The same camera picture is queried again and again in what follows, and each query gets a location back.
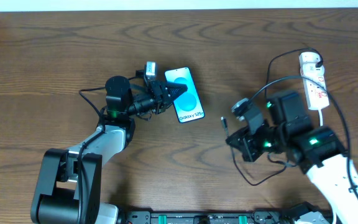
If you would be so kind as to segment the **blue screen Galaxy smartphone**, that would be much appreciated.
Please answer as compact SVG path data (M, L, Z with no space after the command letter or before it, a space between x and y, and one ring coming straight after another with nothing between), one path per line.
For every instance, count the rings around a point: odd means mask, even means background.
M202 119L205 116L198 92L188 67L167 70L165 78L169 83L184 84L187 91L181 94L174 102L179 123L187 123Z

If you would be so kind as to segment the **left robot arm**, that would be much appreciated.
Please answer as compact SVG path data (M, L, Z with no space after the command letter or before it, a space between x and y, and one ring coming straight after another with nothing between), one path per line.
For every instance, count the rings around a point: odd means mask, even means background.
M102 168L132 141L135 116L163 113L187 91L184 84L149 77L144 84L134 96L128 78L108 79L95 132L77 145L45 152L30 209L33 223L125 223L117 206L101 202Z

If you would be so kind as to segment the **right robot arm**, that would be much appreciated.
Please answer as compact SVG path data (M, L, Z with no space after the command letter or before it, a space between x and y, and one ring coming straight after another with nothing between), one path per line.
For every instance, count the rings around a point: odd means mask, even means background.
M344 147L335 132L314 127L300 95L282 91L267 98L273 125L247 98L231 111L247 126L226 139L246 162L256 161L263 153L284 153L285 166L297 166L324 195L343 223L358 223L358 173L351 150Z

